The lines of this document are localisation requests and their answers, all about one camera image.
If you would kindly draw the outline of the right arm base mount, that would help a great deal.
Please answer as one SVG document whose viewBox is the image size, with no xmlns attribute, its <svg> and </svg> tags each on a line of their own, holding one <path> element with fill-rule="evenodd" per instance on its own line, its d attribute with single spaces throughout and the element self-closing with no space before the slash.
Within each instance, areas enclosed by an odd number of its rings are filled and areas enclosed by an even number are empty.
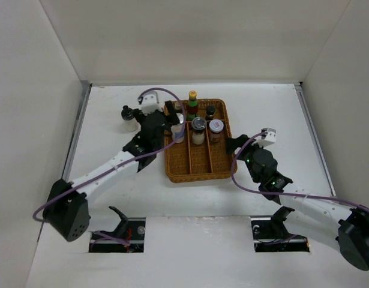
<svg viewBox="0 0 369 288">
<path fill-rule="evenodd" d="M 308 239 L 289 233 L 284 222 L 293 212 L 281 207 L 271 216 L 251 217 L 254 250 L 257 253 L 310 252 Z"/>
</svg>

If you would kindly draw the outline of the black cap pepper bottle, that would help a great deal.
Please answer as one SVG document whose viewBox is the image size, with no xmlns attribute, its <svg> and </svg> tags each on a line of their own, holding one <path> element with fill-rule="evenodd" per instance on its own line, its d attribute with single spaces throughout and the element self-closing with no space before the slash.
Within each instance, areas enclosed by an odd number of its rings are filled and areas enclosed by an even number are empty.
<svg viewBox="0 0 369 288">
<path fill-rule="evenodd" d="M 208 106 L 207 106 L 207 108 L 206 108 L 206 117 L 205 117 L 205 119 L 206 119 L 207 121 L 211 121 L 211 120 L 213 120 L 214 115 L 215 115 L 215 111 L 216 111 L 215 106 L 213 106 L 213 105 L 208 105 Z"/>
</svg>

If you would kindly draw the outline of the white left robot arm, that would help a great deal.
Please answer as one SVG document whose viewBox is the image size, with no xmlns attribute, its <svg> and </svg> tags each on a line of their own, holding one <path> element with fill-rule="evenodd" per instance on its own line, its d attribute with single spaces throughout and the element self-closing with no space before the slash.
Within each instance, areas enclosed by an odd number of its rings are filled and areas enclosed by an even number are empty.
<svg viewBox="0 0 369 288">
<path fill-rule="evenodd" d="M 131 110 L 140 124 L 140 131 L 108 162 L 95 170 L 67 182 L 57 180 L 42 207 L 43 220 L 66 241 L 72 242 L 86 231 L 103 238 L 126 243 L 121 239 L 127 232 L 128 218 L 118 208 L 94 213 L 91 205 L 121 180 L 136 174 L 151 164 L 164 151 L 166 133 L 179 124 L 171 101 L 165 103 L 167 112 L 155 100 L 143 100 L 139 109 Z"/>
</svg>

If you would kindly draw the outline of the clear lid salt grinder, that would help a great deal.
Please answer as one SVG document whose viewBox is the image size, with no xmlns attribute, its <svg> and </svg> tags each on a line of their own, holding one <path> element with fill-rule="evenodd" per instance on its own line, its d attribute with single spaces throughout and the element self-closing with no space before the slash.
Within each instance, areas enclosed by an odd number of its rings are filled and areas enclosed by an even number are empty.
<svg viewBox="0 0 369 288">
<path fill-rule="evenodd" d="M 191 122 L 192 135 L 191 139 L 195 145 L 201 145 L 205 140 L 206 120 L 202 117 L 196 117 Z"/>
</svg>

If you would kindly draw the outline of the green label yellow cap bottle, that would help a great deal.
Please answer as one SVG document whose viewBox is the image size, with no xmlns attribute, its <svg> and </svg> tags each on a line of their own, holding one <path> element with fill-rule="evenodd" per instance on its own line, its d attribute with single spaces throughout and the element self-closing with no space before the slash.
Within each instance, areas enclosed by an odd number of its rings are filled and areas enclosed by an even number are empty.
<svg viewBox="0 0 369 288">
<path fill-rule="evenodd" d="M 187 104 L 187 121 L 192 121 L 197 117 L 199 104 L 197 101 L 197 92 L 190 91 L 188 94 L 189 100 Z"/>
</svg>

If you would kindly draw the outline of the silver lid peppercorn jar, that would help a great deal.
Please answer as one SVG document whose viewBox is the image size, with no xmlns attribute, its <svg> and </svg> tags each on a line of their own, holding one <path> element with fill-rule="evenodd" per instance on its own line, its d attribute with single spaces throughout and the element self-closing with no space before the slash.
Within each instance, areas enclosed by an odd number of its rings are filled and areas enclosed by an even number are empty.
<svg viewBox="0 0 369 288">
<path fill-rule="evenodd" d="M 182 132 L 185 124 L 184 116 L 181 113 L 177 113 L 176 115 L 179 119 L 179 123 L 171 126 L 172 140 L 175 143 L 182 143 L 184 141 L 185 136 L 185 133 Z"/>
</svg>

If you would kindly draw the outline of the orange label sauce jar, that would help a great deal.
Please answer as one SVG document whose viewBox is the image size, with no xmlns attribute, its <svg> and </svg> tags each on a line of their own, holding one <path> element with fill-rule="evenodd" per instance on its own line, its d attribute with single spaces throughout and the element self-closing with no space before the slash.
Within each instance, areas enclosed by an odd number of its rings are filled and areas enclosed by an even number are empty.
<svg viewBox="0 0 369 288">
<path fill-rule="evenodd" d="M 213 119 L 209 122 L 209 141 L 219 142 L 224 130 L 224 122 L 219 119 Z"/>
</svg>

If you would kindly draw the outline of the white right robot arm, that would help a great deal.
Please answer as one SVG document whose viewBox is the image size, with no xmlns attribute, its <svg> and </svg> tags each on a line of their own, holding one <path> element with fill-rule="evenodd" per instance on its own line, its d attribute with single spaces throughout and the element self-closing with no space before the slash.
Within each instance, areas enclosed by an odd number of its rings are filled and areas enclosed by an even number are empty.
<svg viewBox="0 0 369 288">
<path fill-rule="evenodd" d="M 245 163 L 256 194 L 277 203 L 271 232 L 280 238 L 304 236 L 338 251 L 362 271 L 369 270 L 369 208 L 335 197 L 317 196 L 282 175 L 273 154 L 266 149 L 277 132 L 264 128 L 253 137 L 226 139 L 226 153 Z"/>
</svg>

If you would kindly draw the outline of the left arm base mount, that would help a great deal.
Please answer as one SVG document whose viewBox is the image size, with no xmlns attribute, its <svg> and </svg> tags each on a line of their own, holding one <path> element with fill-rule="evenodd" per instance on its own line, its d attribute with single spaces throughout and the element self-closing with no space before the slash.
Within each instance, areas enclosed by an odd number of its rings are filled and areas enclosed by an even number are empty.
<svg viewBox="0 0 369 288">
<path fill-rule="evenodd" d="M 94 219 L 90 253 L 142 253 L 144 252 L 146 218 L 128 217 L 118 208 L 109 206 L 110 212 Z"/>
</svg>

